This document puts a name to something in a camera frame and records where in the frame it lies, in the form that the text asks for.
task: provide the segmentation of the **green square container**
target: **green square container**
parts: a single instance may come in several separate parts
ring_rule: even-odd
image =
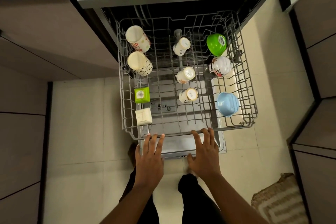
[[[148,87],[134,89],[134,95],[135,95],[135,102],[137,104],[147,103],[151,100],[149,97]]]

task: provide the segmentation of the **green bowl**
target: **green bowl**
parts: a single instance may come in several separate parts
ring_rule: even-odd
[[[226,50],[226,39],[221,34],[212,34],[207,38],[209,51],[215,56],[221,56]]]

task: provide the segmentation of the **light blue bowl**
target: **light blue bowl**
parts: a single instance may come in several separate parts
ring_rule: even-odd
[[[231,117],[239,110],[239,100],[232,93],[220,93],[216,104],[219,112],[225,117]]]

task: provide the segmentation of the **hand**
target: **hand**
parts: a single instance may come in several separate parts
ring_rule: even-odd
[[[155,150],[157,134],[154,134],[151,139],[151,134],[145,138],[143,145],[142,156],[140,155],[140,146],[135,150],[136,173],[134,187],[148,188],[151,192],[154,191],[163,176],[163,159],[161,151],[165,135],[162,134]]]
[[[203,144],[199,134],[192,130],[196,144],[196,158],[191,154],[188,155],[189,168],[196,173],[202,180],[221,175],[219,167],[218,146],[215,143],[215,134],[212,128],[209,131],[202,128],[204,134]]]

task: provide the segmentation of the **green plastic container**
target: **green plastic container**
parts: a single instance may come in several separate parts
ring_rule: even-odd
[[[212,34],[207,38],[207,46],[214,56],[221,56],[226,50],[226,39],[221,34]]]
[[[149,97],[148,87],[134,89],[134,95],[135,95],[135,102],[137,104],[147,103],[151,100]]]

